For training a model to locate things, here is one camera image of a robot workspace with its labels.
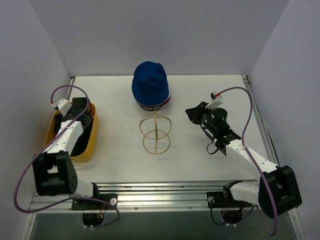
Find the blue bucket hat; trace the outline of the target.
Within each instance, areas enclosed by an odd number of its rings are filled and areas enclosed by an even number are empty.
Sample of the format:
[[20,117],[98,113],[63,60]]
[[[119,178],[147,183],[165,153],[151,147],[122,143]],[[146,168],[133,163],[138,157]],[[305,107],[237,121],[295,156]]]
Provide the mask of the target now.
[[142,105],[163,103],[171,96],[163,65],[152,61],[139,64],[133,73],[131,90],[135,101]]

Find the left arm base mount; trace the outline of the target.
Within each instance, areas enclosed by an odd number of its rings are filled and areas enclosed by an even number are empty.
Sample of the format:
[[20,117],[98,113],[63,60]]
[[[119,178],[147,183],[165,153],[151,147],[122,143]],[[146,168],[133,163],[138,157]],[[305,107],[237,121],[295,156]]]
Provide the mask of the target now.
[[[71,210],[82,212],[81,222],[85,227],[97,229],[116,223],[120,219],[117,204],[118,195],[116,193],[103,193],[97,198],[73,199]],[[115,217],[107,220],[107,211],[115,211]]]

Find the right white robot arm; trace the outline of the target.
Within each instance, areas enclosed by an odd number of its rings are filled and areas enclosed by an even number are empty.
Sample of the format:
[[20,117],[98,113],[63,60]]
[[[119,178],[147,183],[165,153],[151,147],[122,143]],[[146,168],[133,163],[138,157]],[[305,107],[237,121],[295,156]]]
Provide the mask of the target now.
[[255,182],[236,180],[223,186],[222,200],[227,206],[238,202],[257,205],[269,218],[275,218],[299,207],[302,197],[293,169],[275,164],[244,143],[227,123],[223,108],[207,108],[201,102],[185,110],[189,120],[199,125],[212,139],[218,151],[236,160],[255,179]]

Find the black embroidered cap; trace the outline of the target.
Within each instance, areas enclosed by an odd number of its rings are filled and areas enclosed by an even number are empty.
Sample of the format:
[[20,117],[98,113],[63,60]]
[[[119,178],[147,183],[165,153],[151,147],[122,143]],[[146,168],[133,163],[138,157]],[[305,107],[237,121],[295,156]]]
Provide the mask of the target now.
[[[63,115],[61,113],[58,113],[54,116],[53,119],[54,119],[54,129],[53,130],[54,130],[54,134],[57,135],[58,131],[61,127]],[[78,138],[77,142],[75,143],[74,148],[71,152],[71,157],[79,156],[86,150],[89,139],[90,139],[92,127],[93,127],[93,122],[94,122],[94,119],[91,118],[90,124],[83,131],[82,135]]]

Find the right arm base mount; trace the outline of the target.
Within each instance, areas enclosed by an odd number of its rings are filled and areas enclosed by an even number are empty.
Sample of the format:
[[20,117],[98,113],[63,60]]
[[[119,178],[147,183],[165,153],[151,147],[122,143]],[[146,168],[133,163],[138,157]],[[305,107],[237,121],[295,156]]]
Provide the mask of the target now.
[[[224,197],[222,191],[209,191],[206,193],[207,207],[209,208],[210,218],[217,226],[233,226],[239,225],[246,217],[243,210],[249,208],[248,214],[253,210],[253,205],[244,201],[229,201]],[[216,221],[213,216],[213,210],[227,209],[220,211],[220,222]]]

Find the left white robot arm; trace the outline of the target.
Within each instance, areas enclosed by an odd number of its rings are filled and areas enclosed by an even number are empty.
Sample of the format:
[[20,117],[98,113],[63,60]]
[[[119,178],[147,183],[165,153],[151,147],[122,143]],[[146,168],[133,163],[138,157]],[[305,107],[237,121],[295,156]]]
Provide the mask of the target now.
[[60,99],[57,110],[47,134],[53,142],[32,164],[36,192],[40,196],[83,197],[83,204],[95,210],[101,203],[98,187],[80,180],[74,164],[93,157],[100,124],[96,108],[86,97],[75,97],[71,102]]

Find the red bucket hat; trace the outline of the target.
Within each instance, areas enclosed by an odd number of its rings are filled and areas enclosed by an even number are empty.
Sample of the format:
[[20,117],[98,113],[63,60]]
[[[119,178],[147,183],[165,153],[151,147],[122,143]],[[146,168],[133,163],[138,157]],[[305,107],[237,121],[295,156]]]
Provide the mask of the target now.
[[136,102],[139,106],[143,107],[143,108],[161,108],[162,106],[166,105],[167,103],[169,103],[169,101],[171,100],[171,96],[169,96],[164,102],[158,104],[158,105],[143,105],[139,102]]

